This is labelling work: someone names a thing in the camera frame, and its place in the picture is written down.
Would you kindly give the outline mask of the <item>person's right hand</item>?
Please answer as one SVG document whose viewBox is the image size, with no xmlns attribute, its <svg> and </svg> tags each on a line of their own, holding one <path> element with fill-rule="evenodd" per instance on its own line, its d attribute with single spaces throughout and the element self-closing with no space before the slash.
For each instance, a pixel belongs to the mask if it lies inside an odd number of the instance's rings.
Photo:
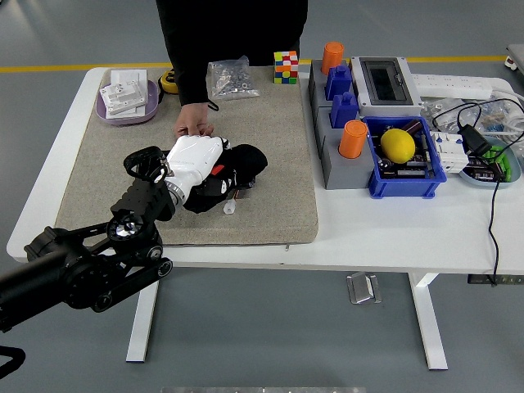
<svg viewBox="0 0 524 393">
<path fill-rule="evenodd" d="M 176 138 L 185 135 L 210 136 L 214 132 L 214 125 L 208 122 L 208 104 L 192 103 L 182 106 L 173 130 Z"/>
</svg>

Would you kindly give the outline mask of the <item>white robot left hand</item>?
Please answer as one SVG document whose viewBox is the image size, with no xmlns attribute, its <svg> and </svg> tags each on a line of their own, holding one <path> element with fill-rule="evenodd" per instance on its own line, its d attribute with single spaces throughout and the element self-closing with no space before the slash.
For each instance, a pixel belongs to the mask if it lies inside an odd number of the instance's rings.
<svg viewBox="0 0 524 393">
<path fill-rule="evenodd" d="M 165 177 L 168 189 L 185 203 L 191 190 L 210 175 L 222 153 L 230 150 L 226 138 L 210 136 L 179 137 L 167 155 L 169 172 Z"/>
</svg>

